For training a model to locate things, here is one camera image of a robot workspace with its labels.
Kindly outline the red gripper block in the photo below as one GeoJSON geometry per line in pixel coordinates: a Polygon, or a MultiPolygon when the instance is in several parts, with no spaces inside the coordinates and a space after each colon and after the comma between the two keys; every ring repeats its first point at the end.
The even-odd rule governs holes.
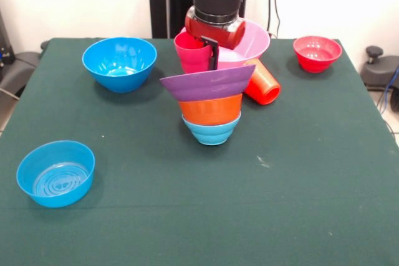
{"type": "MultiPolygon", "coordinates": [[[[215,23],[205,20],[213,15],[204,14],[197,10],[195,6],[188,9],[185,17],[185,29],[195,38],[207,37],[215,40],[219,46],[234,49],[241,42],[245,30],[246,21],[237,14],[228,22],[215,23]]],[[[210,44],[211,57],[209,58],[209,70],[218,68],[219,46],[210,44]]]]}

